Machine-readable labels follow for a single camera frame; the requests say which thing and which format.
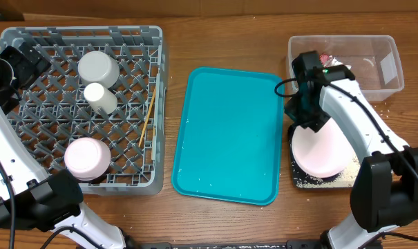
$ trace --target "plastic tray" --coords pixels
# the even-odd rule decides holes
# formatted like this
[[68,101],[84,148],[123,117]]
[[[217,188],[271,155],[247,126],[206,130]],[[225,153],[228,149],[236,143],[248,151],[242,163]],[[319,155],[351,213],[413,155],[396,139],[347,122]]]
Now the plastic tray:
[[[8,115],[12,128],[35,159],[53,174],[64,169],[64,152],[83,136],[104,141],[112,163],[102,182],[80,183],[86,194],[157,194],[164,171],[164,98],[167,48],[157,26],[32,27],[3,31],[0,48],[27,42],[52,64]],[[116,59],[120,78],[111,89],[118,108],[108,115],[91,110],[77,63],[85,53]],[[137,142],[156,86],[155,113],[147,120],[144,147]]]
[[189,77],[173,164],[181,194],[268,205],[278,194],[283,99],[276,75],[197,68]]
[[[383,101],[403,89],[401,59],[389,35],[305,35],[289,40],[287,76],[294,77],[292,61],[300,53],[316,50],[351,66],[368,101]],[[298,91],[292,83],[291,92]]]

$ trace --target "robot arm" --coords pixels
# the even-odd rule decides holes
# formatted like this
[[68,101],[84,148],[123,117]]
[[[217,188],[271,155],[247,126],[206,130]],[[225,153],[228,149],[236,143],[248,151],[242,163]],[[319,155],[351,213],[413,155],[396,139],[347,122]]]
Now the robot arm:
[[[418,219],[418,184],[379,134],[363,105],[399,153],[418,174],[418,148],[410,148],[377,115],[362,96],[354,75],[344,65],[324,68],[318,54],[300,54],[292,63],[299,92],[285,106],[286,114],[303,128],[317,132],[330,116],[355,150],[361,169],[350,195],[352,212],[321,241],[328,249],[355,249],[380,232]],[[341,91],[356,96],[359,103]],[[392,173],[401,180],[392,181]]]
[[[55,232],[62,227],[74,227],[89,237],[102,248],[131,249],[135,244],[119,228],[109,225],[97,216],[83,202],[83,194],[77,180],[67,171],[49,176],[46,170],[27,152],[20,138],[16,135],[5,113],[17,105],[12,100],[12,87],[23,86],[24,73],[17,73],[12,62],[25,63],[38,68],[41,58],[37,51],[28,47],[27,53],[36,53],[32,61],[23,59],[23,55],[14,50],[10,61],[0,54],[0,162],[9,176],[15,193],[17,206],[16,229],[31,230],[38,228],[42,232]],[[26,84],[32,83],[35,68],[26,77]],[[0,175],[0,228],[10,228],[10,197],[3,178]],[[68,230],[61,234],[77,242],[83,248],[95,248],[85,238]]]
[[[403,148],[408,146],[405,140],[396,135],[385,124],[368,101],[362,96],[361,89],[356,80],[337,80],[333,81],[332,84],[339,86],[353,96],[357,96],[358,100],[367,107],[379,126],[383,129],[383,132],[390,138],[393,145],[399,151],[403,151]],[[319,105],[341,128],[345,137],[356,152],[359,162],[362,162],[365,157],[371,156],[375,151],[379,151],[382,154],[390,154],[393,152],[385,141],[383,141],[379,132],[361,107],[344,94],[331,87],[323,87]]]

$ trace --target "dish rack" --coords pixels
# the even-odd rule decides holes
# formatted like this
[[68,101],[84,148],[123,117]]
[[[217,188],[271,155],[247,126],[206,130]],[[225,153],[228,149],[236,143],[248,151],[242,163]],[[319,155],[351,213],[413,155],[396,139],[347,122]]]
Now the dish rack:
[[[164,98],[168,53],[157,26],[25,27],[5,29],[0,49],[26,42],[52,66],[8,114],[25,148],[48,173],[64,169],[64,152],[77,138],[91,137],[111,149],[111,164],[100,182],[81,182],[85,194],[152,195],[164,174]],[[78,61],[90,51],[118,61],[120,77],[110,89],[118,98],[109,115],[95,113],[84,99]],[[155,103],[151,102],[156,89]],[[141,130],[149,105],[144,147]]]

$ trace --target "black cable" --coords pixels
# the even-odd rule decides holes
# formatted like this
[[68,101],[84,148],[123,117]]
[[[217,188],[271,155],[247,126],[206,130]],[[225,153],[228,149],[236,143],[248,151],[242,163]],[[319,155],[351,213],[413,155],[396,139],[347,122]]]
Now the black cable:
[[92,246],[94,246],[95,248],[98,249],[103,249],[103,247],[101,247],[100,245],[98,245],[96,242],[94,242],[91,238],[89,238],[87,235],[85,235],[82,231],[78,230],[77,228],[71,227],[71,226],[64,226],[64,227],[60,227],[57,231],[55,231],[54,233],[52,233],[52,235],[49,236],[48,240],[46,240],[46,242],[44,242],[44,244],[41,246],[41,249],[46,248],[49,243],[60,233],[63,231],[69,230],[69,232],[75,232],[77,233],[79,236],[83,237],[83,239],[87,240],[87,242],[89,242]]
[[364,111],[364,113],[367,115],[367,117],[370,119],[370,121],[372,122],[372,124],[374,125],[374,127],[376,128],[376,130],[379,132],[379,135],[382,137],[383,141],[387,143],[387,145],[391,148],[391,150],[393,150],[393,152],[399,157],[399,159],[401,159],[402,163],[406,166],[407,170],[411,173],[411,175],[415,178],[415,180],[418,183],[418,174],[416,173],[415,169],[413,169],[413,167],[411,166],[411,164],[407,161],[407,159],[405,158],[405,156],[403,156],[403,154],[401,152],[399,152],[399,150],[391,143],[389,137],[383,132],[382,128],[379,126],[379,124],[376,122],[376,120],[374,119],[373,115],[370,113],[370,111],[367,109],[367,107],[365,105],[363,105],[356,96],[351,95],[350,93],[348,93],[347,91],[345,91],[344,89],[342,89],[339,86],[336,86],[334,84],[330,84],[329,82],[322,82],[319,80],[312,80],[314,83],[317,84],[322,84],[324,86],[329,86],[332,87],[333,89],[341,92],[342,94],[346,95],[347,97],[349,97],[353,102],[355,102],[357,105],[359,105],[359,107],[362,108],[362,110]]
[[8,189],[9,199],[10,199],[10,235],[9,235],[9,249],[14,248],[15,242],[15,217],[16,217],[16,210],[15,210],[15,195],[14,189],[12,184],[9,181],[9,176],[6,174],[6,171],[3,168],[3,165],[0,163],[0,175],[3,178],[3,182],[6,184],[6,188]]
[[406,234],[402,234],[402,233],[398,233],[398,232],[380,232],[379,234],[376,234],[373,236],[373,238],[371,238],[369,241],[365,242],[362,246],[359,246],[358,249],[364,249],[367,246],[369,246],[371,243],[375,242],[377,239],[379,238],[384,238],[385,236],[394,236],[394,237],[399,237],[402,239],[408,239],[411,241],[417,241],[418,242],[418,237],[414,237],[414,236],[410,236],[410,235],[406,235]]
[[296,92],[296,93],[294,93],[294,94],[280,94],[280,93],[278,93],[278,88],[279,88],[280,86],[282,86],[282,85],[284,85],[284,84],[286,84],[286,83],[288,83],[288,82],[293,82],[293,81],[296,81],[296,79],[295,79],[295,78],[291,78],[291,79],[286,79],[286,80],[283,80],[282,82],[279,82],[279,83],[275,86],[275,93],[277,94],[277,96],[279,96],[279,97],[284,97],[284,98],[290,98],[290,97],[293,97],[293,96],[298,95],[298,93],[297,93],[297,92]]
[[21,100],[22,100],[22,98],[21,98],[21,96],[20,96],[20,92],[18,92],[18,90],[16,90],[15,88],[12,88],[12,90],[14,91],[15,96],[17,97],[18,101],[21,101]]

